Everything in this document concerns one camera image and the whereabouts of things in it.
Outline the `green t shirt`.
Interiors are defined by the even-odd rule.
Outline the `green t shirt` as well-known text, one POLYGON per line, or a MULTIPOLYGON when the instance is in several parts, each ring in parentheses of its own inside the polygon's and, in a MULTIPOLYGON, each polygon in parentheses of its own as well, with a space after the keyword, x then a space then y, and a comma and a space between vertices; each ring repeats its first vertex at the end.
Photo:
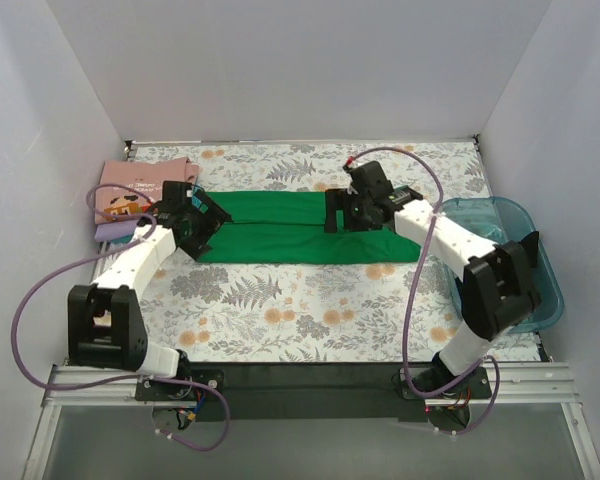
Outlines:
POLYGON ((352 265, 414 263, 420 247, 389 230, 326 233, 322 192, 211 192, 232 217, 202 263, 352 265))

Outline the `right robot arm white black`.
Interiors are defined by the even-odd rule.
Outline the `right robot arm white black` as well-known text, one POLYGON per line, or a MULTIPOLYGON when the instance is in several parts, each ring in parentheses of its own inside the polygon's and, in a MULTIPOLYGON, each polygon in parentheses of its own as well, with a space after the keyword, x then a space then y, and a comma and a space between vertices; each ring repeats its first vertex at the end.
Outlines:
POLYGON ((433 255, 455 274, 462 322, 430 367, 405 381, 423 398, 459 395, 494 342, 541 303, 533 280, 538 232, 499 244, 450 220, 415 190, 394 187, 376 161, 348 160, 343 169, 349 186, 325 193, 326 232, 387 228, 419 245, 422 259, 433 255))

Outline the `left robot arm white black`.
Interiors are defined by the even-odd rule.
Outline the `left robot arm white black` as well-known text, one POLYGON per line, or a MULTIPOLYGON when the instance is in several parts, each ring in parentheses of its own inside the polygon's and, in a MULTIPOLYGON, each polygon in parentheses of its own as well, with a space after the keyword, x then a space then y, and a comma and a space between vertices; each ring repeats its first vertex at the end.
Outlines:
POLYGON ((158 376, 158 387, 173 400, 193 386, 191 373, 179 366, 181 355, 149 340, 140 300, 164 261, 177 250, 194 260, 211 250, 209 241, 231 215, 188 182, 165 181, 162 198, 137 213, 108 213, 109 219, 133 219, 128 247, 91 284, 68 294, 68 353, 80 366, 112 368, 158 376))

